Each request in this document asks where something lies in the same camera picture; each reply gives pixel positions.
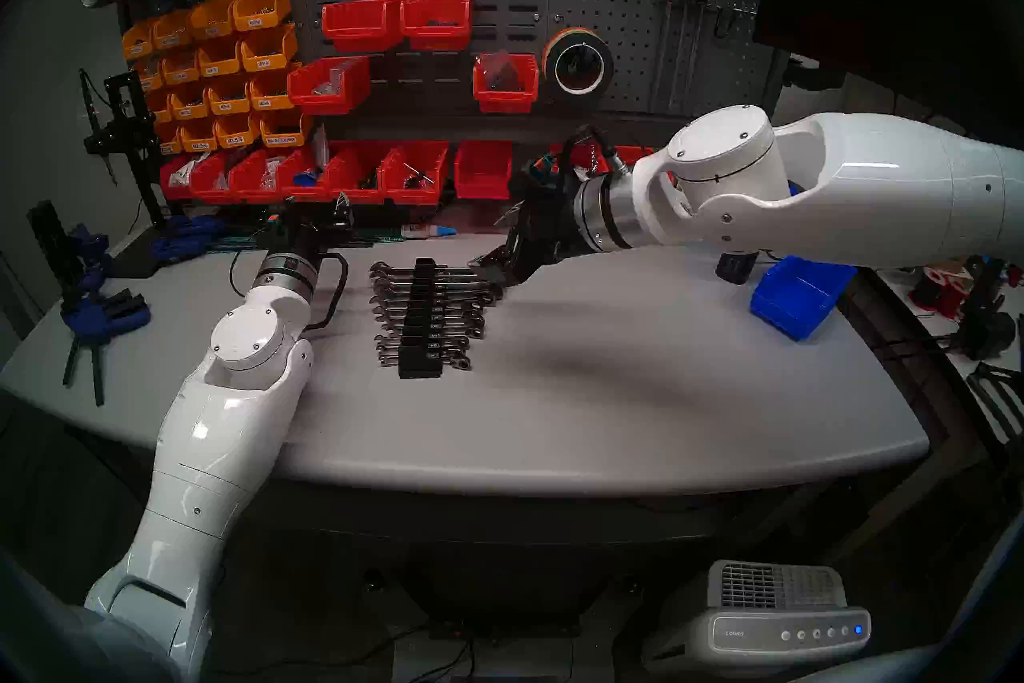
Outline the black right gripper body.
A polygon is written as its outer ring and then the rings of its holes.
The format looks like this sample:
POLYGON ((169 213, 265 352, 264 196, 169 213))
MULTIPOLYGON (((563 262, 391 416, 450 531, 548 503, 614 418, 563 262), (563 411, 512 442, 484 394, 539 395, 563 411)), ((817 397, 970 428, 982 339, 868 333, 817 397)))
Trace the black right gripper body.
POLYGON ((572 201, 582 186, 578 179, 510 179, 510 198, 519 204, 509 231, 512 262, 520 262, 523 282, 541 267, 583 255, 583 237, 578 231, 572 201))

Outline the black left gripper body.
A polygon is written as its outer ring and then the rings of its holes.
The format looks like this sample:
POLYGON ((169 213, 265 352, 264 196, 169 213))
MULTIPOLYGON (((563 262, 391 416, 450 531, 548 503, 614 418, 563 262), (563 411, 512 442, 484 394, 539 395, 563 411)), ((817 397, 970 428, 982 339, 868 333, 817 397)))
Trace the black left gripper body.
POLYGON ((353 243, 353 226, 334 225, 333 206, 291 207, 291 253, 312 261, 353 243))

